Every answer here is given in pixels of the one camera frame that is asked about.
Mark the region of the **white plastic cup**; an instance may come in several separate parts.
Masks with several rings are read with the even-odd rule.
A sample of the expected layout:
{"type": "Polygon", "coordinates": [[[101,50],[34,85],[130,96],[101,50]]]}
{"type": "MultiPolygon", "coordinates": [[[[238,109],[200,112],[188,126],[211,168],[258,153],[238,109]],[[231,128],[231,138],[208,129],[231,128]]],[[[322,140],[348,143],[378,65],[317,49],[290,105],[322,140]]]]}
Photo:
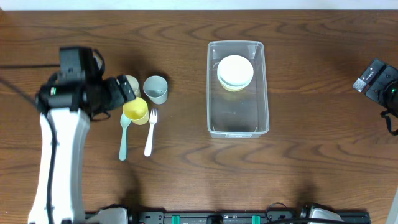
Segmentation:
{"type": "Polygon", "coordinates": [[[140,88],[139,88],[138,80],[134,76],[131,76],[131,75],[127,75],[126,78],[127,78],[128,82],[129,82],[132,90],[134,91],[135,96],[136,97],[140,97],[141,96],[141,91],[140,91],[140,88]]]}

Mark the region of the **yellow plastic cup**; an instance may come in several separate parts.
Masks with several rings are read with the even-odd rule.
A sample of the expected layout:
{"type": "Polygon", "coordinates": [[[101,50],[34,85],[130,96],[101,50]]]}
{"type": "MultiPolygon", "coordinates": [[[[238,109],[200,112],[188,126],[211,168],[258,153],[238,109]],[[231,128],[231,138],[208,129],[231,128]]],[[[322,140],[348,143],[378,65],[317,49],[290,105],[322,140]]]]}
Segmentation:
{"type": "Polygon", "coordinates": [[[136,125],[144,125],[149,120],[149,109],[146,101],[140,97],[123,105],[123,114],[136,125]]]}

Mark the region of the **yellow plastic bowl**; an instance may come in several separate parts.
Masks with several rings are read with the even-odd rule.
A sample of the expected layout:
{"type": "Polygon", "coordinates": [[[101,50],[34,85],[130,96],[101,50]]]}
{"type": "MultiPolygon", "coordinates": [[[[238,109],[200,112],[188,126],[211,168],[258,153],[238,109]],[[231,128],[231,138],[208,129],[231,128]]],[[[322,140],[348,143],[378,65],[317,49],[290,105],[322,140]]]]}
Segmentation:
{"type": "Polygon", "coordinates": [[[249,82],[246,82],[246,83],[244,83],[243,85],[240,85],[240,86],[231,86],[231,85],[225,83],[223,80],[219,80],[219,82],[220,82],[221,86],[225,90],[228,90],[228,91],[231,91],[231,92],[241,91],[242,89],[246,88],[250,84],[249,82]]]}

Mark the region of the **white plastic bowl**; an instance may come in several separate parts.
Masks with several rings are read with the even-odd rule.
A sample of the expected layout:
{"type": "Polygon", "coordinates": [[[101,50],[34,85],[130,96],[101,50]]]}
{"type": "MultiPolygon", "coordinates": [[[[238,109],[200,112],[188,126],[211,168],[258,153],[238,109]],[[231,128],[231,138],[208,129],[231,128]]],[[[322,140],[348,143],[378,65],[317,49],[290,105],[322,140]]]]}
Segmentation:
{"type": "Polygon", "coordinates": [[[251,62],[240,55],[230,55],[220,61],[217,68],[217,77],[231,86],[240,86],[251,82],[254,76],[254,67],[251,62]]]}

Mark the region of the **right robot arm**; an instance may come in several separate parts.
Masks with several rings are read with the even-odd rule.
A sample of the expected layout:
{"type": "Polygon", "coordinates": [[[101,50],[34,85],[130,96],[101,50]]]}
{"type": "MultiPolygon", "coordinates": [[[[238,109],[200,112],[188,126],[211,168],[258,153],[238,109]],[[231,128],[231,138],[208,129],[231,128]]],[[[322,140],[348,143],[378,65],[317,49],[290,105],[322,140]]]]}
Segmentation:
{"type": "MultiPolygon", "coordinates": [[[[382,60],[375,59],[363,74],[355,81],[353,88],[370,100],[385,108],[380,113],[385,119],[388,132],[397,136],[392,128],[392,117],[397,117],[397,69],[382,60]]],[[[370,223],[366,212],[335,212],[321,205],[303,207],[299,223],[370,223]]]]}

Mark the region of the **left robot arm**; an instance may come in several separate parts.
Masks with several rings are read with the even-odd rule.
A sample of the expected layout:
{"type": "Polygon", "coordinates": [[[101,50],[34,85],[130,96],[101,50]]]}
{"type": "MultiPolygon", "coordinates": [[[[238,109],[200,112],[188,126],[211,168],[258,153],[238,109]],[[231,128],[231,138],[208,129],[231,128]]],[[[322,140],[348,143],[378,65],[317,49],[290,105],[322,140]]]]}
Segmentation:
{"type": "Polygon", "coordinates": [[[125,75],[104,79],[105,61],[90,47],[62,47],[60,70],[35,96],[42,154],[29,223],[84,223],[83,150],[99,114],[137,98],[125,75]]]}

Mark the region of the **clear plastic container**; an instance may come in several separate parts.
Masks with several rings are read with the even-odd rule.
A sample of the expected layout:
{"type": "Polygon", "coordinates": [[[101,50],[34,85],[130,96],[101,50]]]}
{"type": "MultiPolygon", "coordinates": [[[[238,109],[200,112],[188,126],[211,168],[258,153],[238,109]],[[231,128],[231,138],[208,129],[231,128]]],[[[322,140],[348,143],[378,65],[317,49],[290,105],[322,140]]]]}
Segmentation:
{"type": "Polygon", "coordinates": [[[266,60],[258,41],[224,40],[208,44],[207,127],[213,138],[258,138],[269,130],[266,60]],[[241,91],[225,90],[217,77],[218,64],[230,55],[248,59],[254,67],[250,84],[241,91]]]}

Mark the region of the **mint green plastic spoon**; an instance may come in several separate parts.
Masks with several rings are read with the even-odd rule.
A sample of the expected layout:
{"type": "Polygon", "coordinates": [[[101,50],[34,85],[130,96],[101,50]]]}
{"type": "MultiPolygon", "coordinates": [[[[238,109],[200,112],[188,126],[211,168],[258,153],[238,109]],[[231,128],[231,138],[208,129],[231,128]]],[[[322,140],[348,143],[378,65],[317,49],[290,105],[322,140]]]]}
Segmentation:
{"type": "Polygon", "coordinates": [[[125,161],[127,158],[127,130],[131,123],[131,120],[124,114],[121,115],[120,124],[122,127],[121,144],[119,149],[119,160],[125,161]]]}

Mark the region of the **grey plastic cup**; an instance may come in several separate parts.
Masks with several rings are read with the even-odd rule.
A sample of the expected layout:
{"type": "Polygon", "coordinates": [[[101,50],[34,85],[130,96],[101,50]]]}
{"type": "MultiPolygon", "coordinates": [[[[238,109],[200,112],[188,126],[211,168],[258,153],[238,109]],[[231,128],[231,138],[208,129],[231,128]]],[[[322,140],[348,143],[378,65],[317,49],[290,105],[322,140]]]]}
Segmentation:
{"type": "Polygon", "coordinates": [[[161,76],[153,75],[147,78],[144,82],[143,90],[149,99],[157,105],[167,101],[168,84],[166,79],[161,76]]]}

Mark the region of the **white plastic fork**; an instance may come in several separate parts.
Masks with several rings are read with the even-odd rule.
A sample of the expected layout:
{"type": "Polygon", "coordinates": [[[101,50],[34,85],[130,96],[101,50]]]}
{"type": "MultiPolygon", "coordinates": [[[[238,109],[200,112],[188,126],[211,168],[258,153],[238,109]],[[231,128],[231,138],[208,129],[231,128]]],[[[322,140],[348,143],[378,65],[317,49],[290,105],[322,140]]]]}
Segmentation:
{"type": "Polygon", "coordinates": [[[158,109],[152,108],[149,117],[149,133],[147,136],[146,145],[144,148],[144,155],[149,157],[152,154],[153,149],[153,137],[154,137],[154,126],[156,125],[158,120],[158,109]]]}

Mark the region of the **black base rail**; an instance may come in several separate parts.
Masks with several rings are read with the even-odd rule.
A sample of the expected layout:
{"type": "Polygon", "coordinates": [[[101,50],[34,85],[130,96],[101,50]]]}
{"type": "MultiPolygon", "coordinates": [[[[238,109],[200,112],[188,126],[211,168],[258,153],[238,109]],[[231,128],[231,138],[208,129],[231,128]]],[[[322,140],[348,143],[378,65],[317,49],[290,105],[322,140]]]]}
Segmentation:
{"type": "Polygon", "coordinates": [[[268,213],[164,213],[141,212],[127,214],[125,221],[111,216],[110,211],[102,210],[97,214],[87,214],[86,223],[132,223],[132,224],[266,224],[269,222],[292,223],[298,219],[288,210],[271,210],[268,213]]]}

